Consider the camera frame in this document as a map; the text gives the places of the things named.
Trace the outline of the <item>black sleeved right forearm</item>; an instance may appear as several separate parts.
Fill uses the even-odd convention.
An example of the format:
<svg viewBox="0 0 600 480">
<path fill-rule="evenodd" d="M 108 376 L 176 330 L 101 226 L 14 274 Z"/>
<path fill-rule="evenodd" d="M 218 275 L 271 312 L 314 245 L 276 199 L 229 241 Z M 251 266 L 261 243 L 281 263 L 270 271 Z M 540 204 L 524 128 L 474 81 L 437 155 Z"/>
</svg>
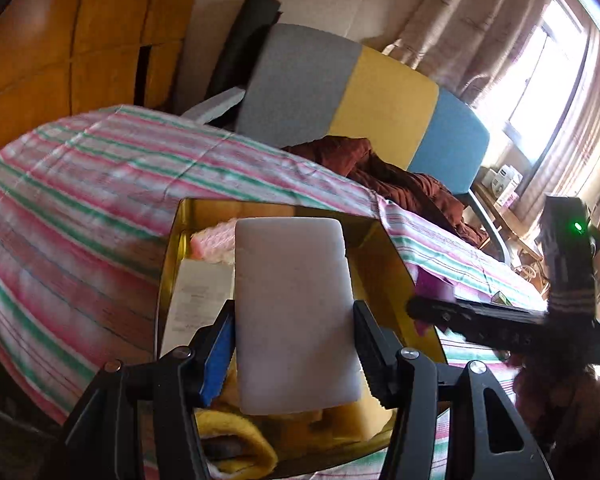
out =
<svg viewBox="0 0 600 480">
<path fill-rule="evenodd" d="M 549 408 L 532 434 L 554 479 L 600 479 L 600 384 Z"/>
</svg>

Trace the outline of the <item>person's right hand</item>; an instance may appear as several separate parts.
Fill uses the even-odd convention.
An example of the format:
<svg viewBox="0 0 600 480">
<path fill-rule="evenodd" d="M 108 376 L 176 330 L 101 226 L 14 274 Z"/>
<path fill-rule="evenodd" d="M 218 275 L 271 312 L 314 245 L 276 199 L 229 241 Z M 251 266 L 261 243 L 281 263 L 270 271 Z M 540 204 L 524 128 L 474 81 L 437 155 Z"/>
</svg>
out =
<svg viewBox="0 0 600 480">
<path fill-rule="evenodd" d="M 568 377 L 550 377 L 521 358 L 513 382 L 515 405 L 535 436 L 565 431 L 587 437 L 600 426 L 600 376 L 588 366 Z"/>
</svg>

